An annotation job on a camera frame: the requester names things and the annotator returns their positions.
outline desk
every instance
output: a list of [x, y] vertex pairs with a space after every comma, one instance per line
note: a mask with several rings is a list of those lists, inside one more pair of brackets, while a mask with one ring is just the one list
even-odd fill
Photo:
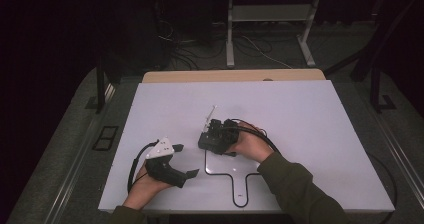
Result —
[[[268, 78], [274, 81], [258, 81]], [[206, 174], [205, 152], [197, 141], [214, 104], [219, 110], [213, 118], [241, 118], [267, 130], [283, 155], [307, 167], [316, 185], [346, 211], [394, 209], [331, 82], [319, 70], [147, 73], [134, 97], [99, 209], [113, 211], [122, 203], [132, 159], [147, 143], [168, 136], [174, 144], [185, 145], [171, 166], [200, 171], [182, 189], [159, 193], [145, 212], [281, 212], [260, 176], [246, 178], [249, 202], [239, 208], [231, 198], [231, 179]]]

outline person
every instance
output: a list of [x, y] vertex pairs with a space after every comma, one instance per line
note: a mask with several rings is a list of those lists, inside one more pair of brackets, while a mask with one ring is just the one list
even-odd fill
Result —
[[[244, 122], [240, 122], [239, 126], [256, 128]], [[240, 131], [238, 141], [227, 152], [236, 152], [260, 163], [257, 171], [275, 195], [281, 209], [289, 214], [295, 223], [350, 223], [339, 203], [313, 184], [312, 174], [305, 167], [287, 161], [261, 138]], [[144, 215], [140, 210], [157, 193], [171, 187], [146, 173], [143, 166], [137, 178], [145, 176], [134, 183], [122, 206], [116, 207], [109, 224], [141, 223]]]

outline white tabletop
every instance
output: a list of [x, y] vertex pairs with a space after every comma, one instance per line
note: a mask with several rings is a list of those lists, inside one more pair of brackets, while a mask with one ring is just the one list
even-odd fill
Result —
[[[346, 211], [394, 210], [330, 81], [139, 84], [99, 209], [113, 211], [122, 204], [133, 159], [146, 144], [167, 136], [173, 144], [185, 146], [171, 166], [182, 172], [200, 171], [182, 189], [159, 193], [144, 211], [280, 212], [261, 176], [230, 173], [237, 182], [247, 180], [248, 203], [240, 208], [233, 202], [232, 178], [206, 173], [205, 151], [197, 142], [213, 105], [218, 105], [215, 119], [238, 118], [265, 129], [281, 153], [303, 164], [314, 183]], [[239, 165], [228, 157], [211, 158]], [[250, 160], [241, 162], [249, 166], [247, 172], [257, 166]]]

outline person's left hand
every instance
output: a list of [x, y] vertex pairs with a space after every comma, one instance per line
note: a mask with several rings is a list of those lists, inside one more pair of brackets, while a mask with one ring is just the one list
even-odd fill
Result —
[[150, 177], [144, 167], [145, 164], [146, 162], [144, 162], [143, 166], [138, 171], [135, 179], [137, 181], [133, 184], [130, 193], [128, 193], [127, 199], [125, 199], [122, 204], [123, 206], [135, 210], [141, 210], [160, 191], [172, 187], [172, 185], [168, 183], [161, 182]]

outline dark green sweater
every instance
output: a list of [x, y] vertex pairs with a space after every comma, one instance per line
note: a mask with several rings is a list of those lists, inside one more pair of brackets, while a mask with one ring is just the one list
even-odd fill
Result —
[[[302, 165], [273, 153], [259, 165], [258, 172], [276, 196], [281, 209], [296, 223], [349, 223], [339, 203], [312, 183], [312, 174]], [[118, 206], [109, 224], [136, 224], [142, 220], [140, 211]]]

